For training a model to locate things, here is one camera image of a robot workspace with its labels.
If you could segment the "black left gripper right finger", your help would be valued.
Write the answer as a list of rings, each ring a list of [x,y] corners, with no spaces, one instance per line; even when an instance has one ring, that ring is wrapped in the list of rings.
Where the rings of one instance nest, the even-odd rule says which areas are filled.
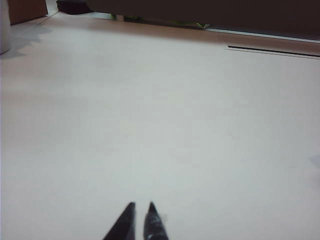
[[[169,240],[165,225],[157,212],[155,204],[151,201],[144,218],[143,225],[144,240]]]

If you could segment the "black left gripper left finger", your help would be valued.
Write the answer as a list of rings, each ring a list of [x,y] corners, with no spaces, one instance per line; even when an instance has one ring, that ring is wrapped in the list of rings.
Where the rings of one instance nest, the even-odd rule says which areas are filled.
[[[103,240],[136,239],[136,203],[130,202],[120,214]]]

